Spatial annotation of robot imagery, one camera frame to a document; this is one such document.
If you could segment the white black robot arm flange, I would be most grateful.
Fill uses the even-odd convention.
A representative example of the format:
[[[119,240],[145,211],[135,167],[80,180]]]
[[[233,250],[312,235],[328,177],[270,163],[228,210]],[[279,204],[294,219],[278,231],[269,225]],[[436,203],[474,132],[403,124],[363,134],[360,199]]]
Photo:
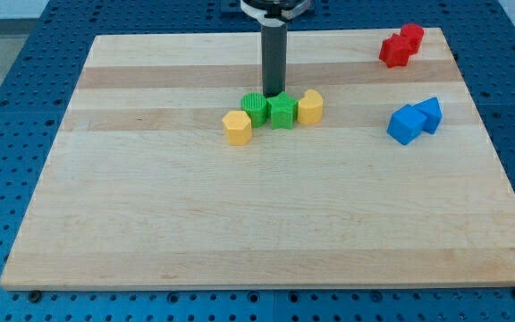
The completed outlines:
[[[302,15],[311,0],[240,0],[240,8],[262,26],[281,27]]]

